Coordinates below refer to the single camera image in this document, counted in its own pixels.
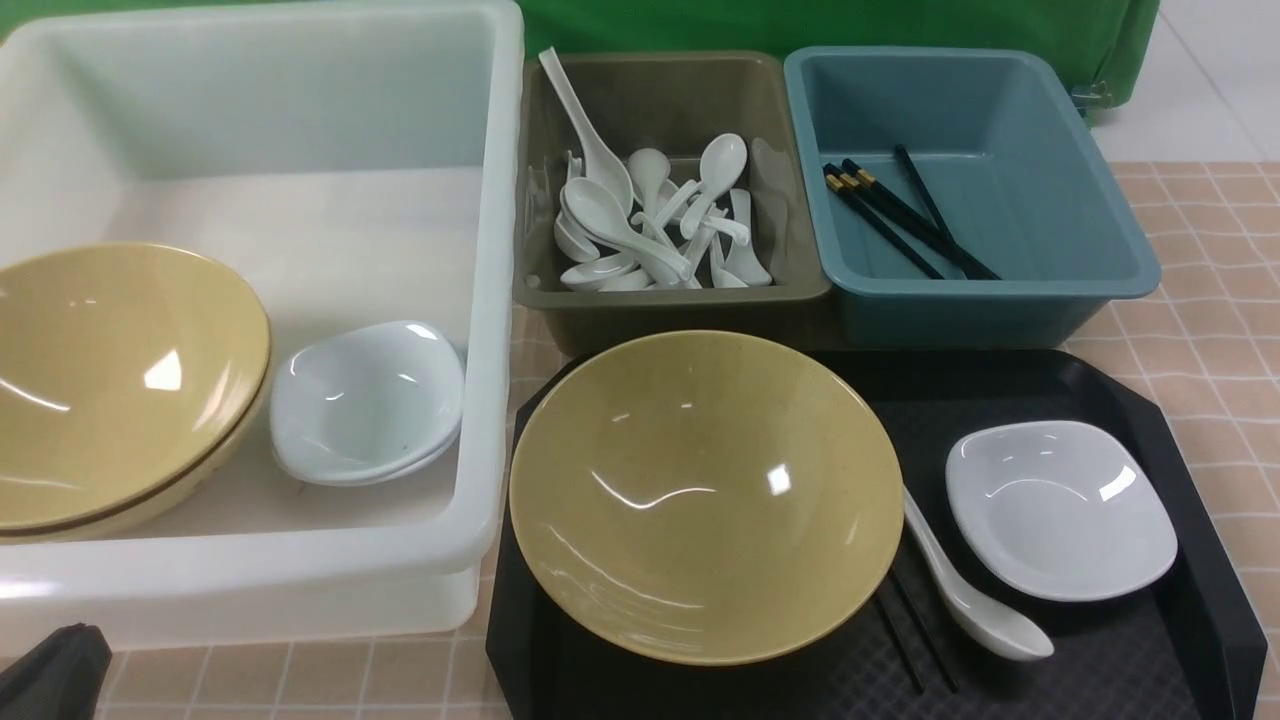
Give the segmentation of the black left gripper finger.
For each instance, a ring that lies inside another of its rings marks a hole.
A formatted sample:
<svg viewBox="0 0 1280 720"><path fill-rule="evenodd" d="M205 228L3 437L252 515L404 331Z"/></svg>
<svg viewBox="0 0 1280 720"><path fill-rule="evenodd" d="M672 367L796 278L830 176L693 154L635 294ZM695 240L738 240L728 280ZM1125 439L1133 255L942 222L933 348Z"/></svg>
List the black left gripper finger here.
<svg viewBox="0 0 1280 720"><path fill-rule="evenodd" d="M96 625L63 626L1 673L3 719L92 719L113 651Z"/></svg>

